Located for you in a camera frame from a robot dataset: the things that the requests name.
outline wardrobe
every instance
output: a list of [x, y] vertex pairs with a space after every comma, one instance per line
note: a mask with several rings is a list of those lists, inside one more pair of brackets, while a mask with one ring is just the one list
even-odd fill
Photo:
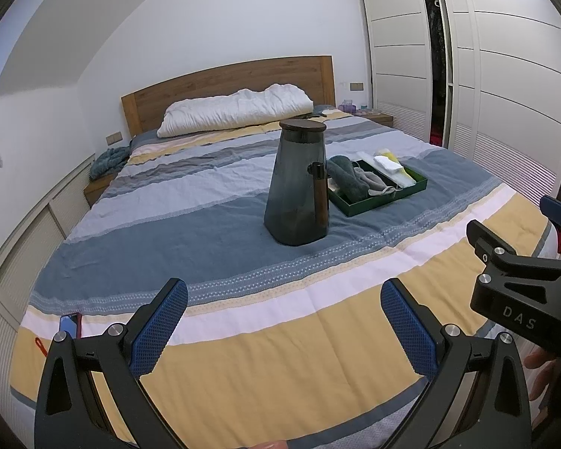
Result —
[[364, 0], [374, 107], [534, 203], [561, 184], [561, 16], [550, 0]]

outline wardrobe opening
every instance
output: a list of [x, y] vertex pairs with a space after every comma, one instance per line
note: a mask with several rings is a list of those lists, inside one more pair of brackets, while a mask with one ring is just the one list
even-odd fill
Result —
[[432, 56], [430, 143], [448, 147], [453, 100], [453, 64], [449, 20], [444, 0], [425, 0]]

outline mattress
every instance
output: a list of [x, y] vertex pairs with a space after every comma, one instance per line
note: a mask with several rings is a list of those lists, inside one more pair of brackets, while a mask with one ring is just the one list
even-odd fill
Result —
[[465, 226], [477, 219], [523, 255], [553, 257], [556, 234], [467, 159], [361, 117], [326, 124], [328, 157], [389, 148], [426, 190], [351, 218], [331, 204], [328, 236], [288, 247], [263, 225], [277, 122], [139, 146], [37, 279], [10, 369], [21, 410], [34, 409], [45, 360], [34, 340], [48, 348], [61, 315], [101, 334], [178, 277], [189, 307], [141, 381], [189, 447], [382, 444], [426, 384], [381, 311], [382, 283], [398, 277], [443, 324], [494, 337], [501, 328], [469, 307], [483, 264]]

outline wooden headboard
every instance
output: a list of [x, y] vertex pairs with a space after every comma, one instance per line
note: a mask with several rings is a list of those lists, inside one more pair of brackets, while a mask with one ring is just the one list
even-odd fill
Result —
[[189, 98], [264, 91], [274, 83], [294, 84], [314, 104], [335, 104], [332, 56], [281, 57], [240, 62], [186, 74], [123, 96], [131, 137], [160, 128], [166, 108]]

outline light switch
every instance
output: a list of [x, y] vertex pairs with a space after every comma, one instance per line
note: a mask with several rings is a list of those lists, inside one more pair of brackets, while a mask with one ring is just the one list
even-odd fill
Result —
[[117, 131], [117, 133], [112, 133], [106, 137], [106, 143], [112, 145], [112, 143], [120, 142], [123, 139], [123, 133]]

